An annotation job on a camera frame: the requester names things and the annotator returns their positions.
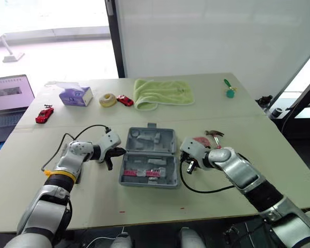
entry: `red object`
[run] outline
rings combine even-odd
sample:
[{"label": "red object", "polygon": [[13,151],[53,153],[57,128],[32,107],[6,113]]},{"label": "red object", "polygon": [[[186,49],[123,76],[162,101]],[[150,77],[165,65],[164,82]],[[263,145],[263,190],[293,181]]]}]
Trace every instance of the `red object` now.
[{"label": "red object", "polygon": [[195,137],[193,140],[200,142],[205,147],[210,147],[210,142],[207,138],[204,137]]},{"label": "red object", "polygon": [[[136,170],[131,170],[131,169],[126,169],[124,170],[124,176],[131,176],[131,177],[136,177],[137,176],[137,171]],[[150,170],[146,171],[146,177],[161,177],[159,172],[151,172]]]},{"label": "red object", "polygon": [[132,101],[130,98],[124,96],[124,95],[118,96],[118,97],[117,97],[117,101],[123,103],[123,104],[124,104],[125,106],[127,106],[127,107],[133,105],[133,101]]},{"label": "red object", "polygon": [[46,123],[53,112],[54,108],[51,105],[45,105],[45,108],[36,117],[36,123]]}]

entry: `laptop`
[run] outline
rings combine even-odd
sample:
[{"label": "laptop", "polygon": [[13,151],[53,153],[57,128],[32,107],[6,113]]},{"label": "laptop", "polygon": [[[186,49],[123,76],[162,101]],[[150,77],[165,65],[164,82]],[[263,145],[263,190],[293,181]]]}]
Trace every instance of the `laptop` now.
[{"label": "laptop", "polygon": [[0,77],[0,142],[8,138],[34,98],[26,75]]}]

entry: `laptop keyboard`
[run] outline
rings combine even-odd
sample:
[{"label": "laptop keyboard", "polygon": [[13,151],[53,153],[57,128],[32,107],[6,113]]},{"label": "laptop keyboard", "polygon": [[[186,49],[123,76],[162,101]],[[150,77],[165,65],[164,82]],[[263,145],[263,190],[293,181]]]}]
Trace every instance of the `laptop keyboard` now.
[{"label": "laptop keyboard", "polygon": [[24,113],[0,116],[0,128],[15,126]]}]

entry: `tape roll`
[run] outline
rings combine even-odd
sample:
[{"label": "tape roll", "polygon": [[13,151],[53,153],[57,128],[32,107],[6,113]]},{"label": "tape roll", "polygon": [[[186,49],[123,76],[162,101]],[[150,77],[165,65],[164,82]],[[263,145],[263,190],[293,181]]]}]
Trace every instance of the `tape roll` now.
[{"label": "tape roll", "polygon": [[99,103],[103,107],[111,107],[116,102],[117,102],[116,97],[111,93],[105,94],[104,96],[100,97],[100,99],[99,99]]}]

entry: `green toy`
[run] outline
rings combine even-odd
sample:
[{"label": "green toy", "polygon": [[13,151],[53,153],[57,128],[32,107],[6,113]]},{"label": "green toy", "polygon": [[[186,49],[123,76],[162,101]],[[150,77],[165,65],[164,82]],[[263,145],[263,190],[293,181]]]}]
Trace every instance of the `green toy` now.
[{"label": "green toy", "polygon": [[228,98],[233,98],[235,91],[237,90],[236,88],[232,88],[231,84],[229,83],[228,80],[224,79],[224,83],[228,86],[229,90],[226,91],[226,96]]}]

